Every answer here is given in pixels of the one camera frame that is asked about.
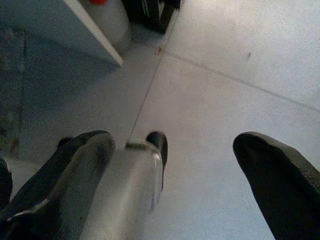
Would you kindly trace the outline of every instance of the floor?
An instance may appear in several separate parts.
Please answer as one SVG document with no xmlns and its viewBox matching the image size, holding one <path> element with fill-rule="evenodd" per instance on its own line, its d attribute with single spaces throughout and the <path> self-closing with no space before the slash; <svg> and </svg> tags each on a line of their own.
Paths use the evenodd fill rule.
<svg viewBox="0 0 320 240">
<path fill-rule="evenodd" d="M 161 130 L 164 191 L 143 239 L 274 239 L 232 143 L 261 132 L 320 170 L 319 16 L 312 0 L 185 0 L 166 35 L 133 26 L 122 68 L 30 36 L 21 158 L 90 130 L 118 148 Z"/>
</svg>

